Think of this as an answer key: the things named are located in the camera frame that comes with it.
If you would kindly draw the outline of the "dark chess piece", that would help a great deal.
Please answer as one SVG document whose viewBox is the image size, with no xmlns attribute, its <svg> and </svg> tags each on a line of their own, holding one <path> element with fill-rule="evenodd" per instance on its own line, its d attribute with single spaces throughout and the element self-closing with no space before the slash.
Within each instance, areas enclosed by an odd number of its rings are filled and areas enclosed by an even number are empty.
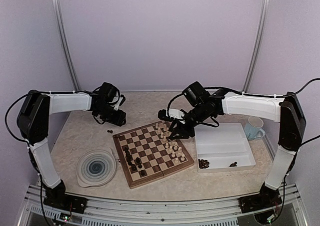
<svg viewBox="0 0 320 226">
<path fill-rule="evenodd" d="M 130 151 L 129 151 L 129 149 L 127 147 L 124 148 L 124 152 L 125 152 L 126 155 L 130 154 Z"/>
</svg>

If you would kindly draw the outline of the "dark piece back rank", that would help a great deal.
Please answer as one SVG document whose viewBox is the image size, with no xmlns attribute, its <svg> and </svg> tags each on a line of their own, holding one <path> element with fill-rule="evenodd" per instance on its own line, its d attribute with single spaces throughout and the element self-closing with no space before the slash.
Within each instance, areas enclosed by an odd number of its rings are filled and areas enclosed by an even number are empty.
<svg viewBox="0 0 320 226">
<path fill-rule="evenodd" d="M 132 165 L 131 169 L 132 169 L 133 172 L 136 172 L 137 171 L 136 165 Z"/>
</svg>

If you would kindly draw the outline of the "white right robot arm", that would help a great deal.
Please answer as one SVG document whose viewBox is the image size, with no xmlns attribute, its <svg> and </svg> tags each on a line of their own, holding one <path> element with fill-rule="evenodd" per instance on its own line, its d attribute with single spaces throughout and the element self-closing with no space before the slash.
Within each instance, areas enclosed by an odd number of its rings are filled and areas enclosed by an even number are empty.
<svg viewBox="0 0 320 226">
<path fill-rule="evenodd" d="M 173 121 L 169 129 L 172 139 L 194 137 L 197 125 L 219 115 L 258 117 L 279 124 L 277 151 L 264 182 L 268 189 L 264 189 L 255 198 L 260 208 L 268 207 L 275 200 L 274 191 L 284 182 L 303 145 L 306 118 L 296 93 L 249 94 L 221 86 L 204 87 L 196 81 L 185 88 L 181 95 L 192 106 L 190 111 L 172 110 L 170 104 L 164 110 L 165 116 Z"/>
</svg>

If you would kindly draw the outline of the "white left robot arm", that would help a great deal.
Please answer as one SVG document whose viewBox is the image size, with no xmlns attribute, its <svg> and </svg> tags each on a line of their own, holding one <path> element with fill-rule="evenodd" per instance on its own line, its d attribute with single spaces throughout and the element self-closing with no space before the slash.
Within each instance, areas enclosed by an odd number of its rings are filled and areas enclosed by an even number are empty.
<svg viewBox="0 0 320 226">
<path fill-rule="evenodd" d="M 46 187 L 54 189 L 62 183 L 49 148 L 51 116 L 88 111 L 99 124 L 123 126 L 126 124 L 126 113 L 120 107 L 125 100 L 120 90 L 107 82 L 94 91 L 55 92 L 34 89 L 23 96 L 17 126 Z"/>
</svg>

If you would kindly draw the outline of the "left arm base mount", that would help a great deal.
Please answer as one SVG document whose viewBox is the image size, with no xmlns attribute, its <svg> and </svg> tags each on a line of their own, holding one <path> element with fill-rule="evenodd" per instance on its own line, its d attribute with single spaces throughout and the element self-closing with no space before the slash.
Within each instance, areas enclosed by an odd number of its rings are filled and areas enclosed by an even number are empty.
<svg viewBox="0 0 320 226">
<path fill-rule="evenodd" d="M 71 213 L 84 214 L 88 200 L 84 197 L 66 194 L 66 187 L 63 180 L 61 180 L 54 188 L 50 188 L 46 185 L 43 185 L 43 187 L 45 189 L 43 203 L 46 206 L 69 211 Z"/>
</svg>

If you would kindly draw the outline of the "wooden chess board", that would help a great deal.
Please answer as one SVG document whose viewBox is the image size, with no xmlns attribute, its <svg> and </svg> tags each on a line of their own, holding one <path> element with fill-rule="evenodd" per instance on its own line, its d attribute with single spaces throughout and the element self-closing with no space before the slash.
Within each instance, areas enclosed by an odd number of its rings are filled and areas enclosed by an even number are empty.
<svg viewBox="0 0 320 226">
<path fill-rule="evenodd" d="M 189 154 L 188 150 L 185 148 L 181 140 L 182 147 L 187 156 L 187 161 L 172 168 L 165 168 L 164 166 L 159 166 L 154 158 L 152 150 L 150 148 L 150 143 L 153 142 L 152 134 L 150 131 L 151 126 L 155 123 L 150 123 L 148 125 L 140 126 L 122 133 L 117 133 L 113 135 L 113 141 L 118 154 L 119 162 L 121 163 L 127 184 L 129 188 L 134 189 L 162 178 L 168 177 L 182 170 L 185 170 L 194 165 L 194 159 Z M 133 172 L 131 166 L 128 165 L 127 155 L 124 152 L 124 148 L 127 147 L 130 151 L 129 155 L 132 155 L 132 165 L 136 165 L 137 171 Z M 138 168 L 136 163 L 136 158 L 140 158 L 140 163 L 142 168 Z M 140 171 L 145 170 L 146 175 L 141 176 Z"/>
</svg>

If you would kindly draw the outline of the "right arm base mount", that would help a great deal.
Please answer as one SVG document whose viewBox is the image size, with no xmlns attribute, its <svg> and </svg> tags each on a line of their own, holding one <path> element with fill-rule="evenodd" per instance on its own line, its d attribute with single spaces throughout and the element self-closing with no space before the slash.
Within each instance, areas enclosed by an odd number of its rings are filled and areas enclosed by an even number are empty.
<svg viewBox="0 0 320 226">
<path fill-rule="evenodd" d="M 285 195 L 282 198 L 279 189 L 272 190 L 263 184 L 259 193 L 240 197 L 238 202 L 242 214 L 270 208 L 270 210 L 254 214 L 254 218 L 260 225 L 271 225 L 284 209 Z"/>
</svg>

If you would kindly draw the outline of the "white plastic tray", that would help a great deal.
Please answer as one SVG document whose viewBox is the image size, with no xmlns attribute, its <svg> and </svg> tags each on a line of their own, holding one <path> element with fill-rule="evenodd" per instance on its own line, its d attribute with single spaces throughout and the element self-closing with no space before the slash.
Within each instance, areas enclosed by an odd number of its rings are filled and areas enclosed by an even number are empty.
<svg viewBox="0 0 320 226">
<path fill-rule="evenodd" d="M 199 173 L 242 171 L 256 166 L 241 123 L 221 123 L 217 128 L 199 125 L 194 130 Z M 209 167 L 200 169 L 198 159 L 208 160 Z M 233 162 L 237 167 L 229 167 Z"/>
</svg>

